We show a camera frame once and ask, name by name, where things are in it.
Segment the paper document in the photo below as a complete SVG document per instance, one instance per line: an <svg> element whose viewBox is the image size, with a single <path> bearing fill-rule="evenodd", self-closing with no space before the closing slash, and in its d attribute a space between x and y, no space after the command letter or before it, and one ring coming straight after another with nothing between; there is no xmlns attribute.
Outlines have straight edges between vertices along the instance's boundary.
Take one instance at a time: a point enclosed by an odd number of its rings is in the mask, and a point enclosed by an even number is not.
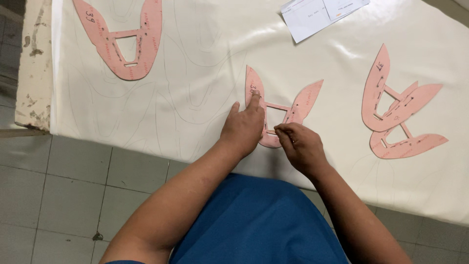
<svg viewBox="0 0 469 264"><path fill-rule="evenodd" d="M345 16L364 5L370 0L324 0L324 5L331 20Z"/></svg>
<svg viewBox="0 0 469 264"><path fill-rule="evenodd" d="M280 9L283 19L296 43L344 17L341 16L331 20L323 0L292 0L281 6Z"/></svg>

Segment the hand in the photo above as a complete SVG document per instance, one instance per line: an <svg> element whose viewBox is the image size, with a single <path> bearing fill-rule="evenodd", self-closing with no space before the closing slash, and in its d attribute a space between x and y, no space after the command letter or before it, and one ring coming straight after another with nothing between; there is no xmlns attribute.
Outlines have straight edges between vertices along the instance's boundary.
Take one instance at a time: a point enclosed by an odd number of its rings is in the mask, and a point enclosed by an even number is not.
<svg viewBox="0 0 469 264"><path fill-rule="evenodd" d="M331 168L321 138L313 130L297 123L276 125L274 129L288 160L303 175L316 179Z"/></svg>
<svg viewBox="0 0 469 264"><path fill-rule="evenodd" d="M241 112L238 112L239 102L235 102L221 130L219 141L229 144L241 159L254 151L262 138L264 109L259 106L259 100L260 94L256 90L248 107Z"/></svg>

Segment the forearm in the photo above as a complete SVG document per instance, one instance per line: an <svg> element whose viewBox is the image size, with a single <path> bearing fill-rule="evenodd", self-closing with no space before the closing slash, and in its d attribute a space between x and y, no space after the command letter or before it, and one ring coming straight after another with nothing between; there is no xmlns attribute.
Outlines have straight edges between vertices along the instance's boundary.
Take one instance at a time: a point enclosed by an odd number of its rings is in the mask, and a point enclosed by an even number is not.
<svg viewBox="0 0 469 264"><path fill-rule="evenodd" d="M320 175L307 177L323 199L342 247L353 263L411 263L334 168L327 165Z"/></svg>
<svg viewBox="0 0 469 264"><path fill-rule="evenodd" d="M205 155L153 193L132 214L109 246L108 251L114 248L112 257L119 259L121 250L126 251L126 257L132 250L136 253L135 257L147 256L147 259L139 259L145 263L154 263L162 255L169 256L213 191L240 160L241 157L232 153L229 146L217 142ZM140 250L153 252L139 254Z"/></svg>

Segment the floor tile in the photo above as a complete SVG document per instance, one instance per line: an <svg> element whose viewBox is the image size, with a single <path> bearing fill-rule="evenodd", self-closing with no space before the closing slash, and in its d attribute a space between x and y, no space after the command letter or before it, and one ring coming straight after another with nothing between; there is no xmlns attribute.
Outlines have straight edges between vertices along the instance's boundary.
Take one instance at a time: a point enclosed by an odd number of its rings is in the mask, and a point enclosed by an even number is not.
<svg viewBox="0 0 469 264"><path fill-rule="evenodd" d="M2 82L2 87L0 87L0 93L2 95L13 99L13 108L16 106L16 92L18 90L18 68L11 67L0 63L0 80Z"/></svg>
<svg viewBox="0 0 469 264"><path fill-rule="evenodd" d="M15 98L11 98L11 96L9 96L7 94L7 92L4 92L5 88L1 88L0 87L0 106L6 106L6 107L10 107L10 108L15 108L15 104L16 104L16 99Z"/></svg>
<svg viewBox="0 0 469 264"><path fill-rule="evenodd" d="M15 125L15 109L0 106L0 129L11 129L18 127Z"/></svg>
<svg viewBox="0 0 469 264"><path fill-rule="evenodd" d="M5 22L5 30L3 32L3 43L21 47L21 37L23 27L9 19Z"/></svg>
<svg viewBox="0 0 469 264"><path fill-rule="evenodd" d="M466 228L466 232L464 235L464 240L461 246L461 252L469 254L469 228Z"/></svg>
<svg viewBox="0 0 469 264"><path fill-rule="evenodd" d="M0 224L0 260L2 263L30 263L36 230Z"/></svg>
<svg viewBox="0 0 469 264"><path fill-rule="evenodd" d="M150 194L106 186L98 232L105 241L117 234L132 213Z"/></svg>
<svg viewBox="0 0 469 264"><path fill-rule="evenodd" d="M47 174L106 184L112 147L54 136Z"/></svg>
<svg viewBox="0 0 469 264"><path fill-rule="evenodd" d="M36 228L45 174L0 165L0 222Z"/></svg>
<svg viewBox="0 0 469 264"><path fill-rule="evenodd" d="M114 148L107 185L153 193L166 181L169 160Z"/></svg>
<svg viewBox="0 0 469 264"><path fill-rule="evenodd" d="M103 195L104 185L47 175L38 228L92 238Z"/></svg>
<svg viewBox="0 0 469 264"><path fill-rule="evenodd" d="M376 217L391 232L393 237L399 241L417 242L423 217L404 214L384 208L376 210Z"/></svg>
<svg viewBox="0 0 469 264"><path fill-rule="evenodd" d="M469 254L462 252L459 253L458 264L469 264Z"/></svg>
<svg viewBox="0 0 469 264"><path fill-rule="evenodd" d="M107 246L109 246L109 242L103 240L97 240L94 242L94 250L93 250L93 259L91 260L91 264L98 264L101 258L106 251Z"/></svg>
<svg viewBox="0 0 469 264"><path fill-rule="evenodd" d="M176 176L176 174L184 170L187 166L189 166L189 163L171 160L169 162L168 176L166 177L166 181Z"/></svg>
<svg viewBox="0 0 469 264"><path fill-rule="evenodd" d="M402 241L397 241L397 242L402 247L402 249L407 253L407 255L412 259L416 245L414 243L408 243L408 242L402 242Z"/></svg>
<svg viewBox="0 0 469 264"><path fill-rule="evenodd" d="M0 165L45 173L52 136L0 139Z"/></svg>
<svg viewBox="0 0 469 264"><path fill-rule="evenodd" d="M3 42L3 30L5 29L5 21L6 18L4 16L0 16L0 43Z"/></svg>
<svg viewBox="0 0 469 264"><path fill-rule="evenodd" d="M416 245L412 261L414 264L457 264L458 257L456 251Z"/></svg>
<svg viewBox="0 0 469 264"><path fill-rule="evenodd" d="M91 263L91 238L38 230L31 264Z"/></svg>
<svg viewBox="0 0 469 264"><path fill-rule="evenodd" d="M466 228L460 225L424 218L417 243L425 246L460 251Z"/></svg>
<svg viewBox="0 0 469 264"><path fill-rule="evenodd" d="M321 199L321 196L319 196L318 192L310 191L310 190L304 190L300 189L310 200L313 202L314 205L316 205L316 208L321 212L322 215L325 213L325 205Z"/></svg>
<svg viewBox="0 0 469 264"><path fill-rule="evenodd" d="M19 69L20 54L21 47L3 43L0 49L0 63L15 69Z"/></svg>
<svg viewBox="0 0 469 264"><path fill-rule="evenodd" d="M5 4L5 7L10 9L11 11L19 14L20 16L24 16L24 13L26 11L26 5L24 4L26 1L18 1L18 0L2 0L2 5Z"/></svg>

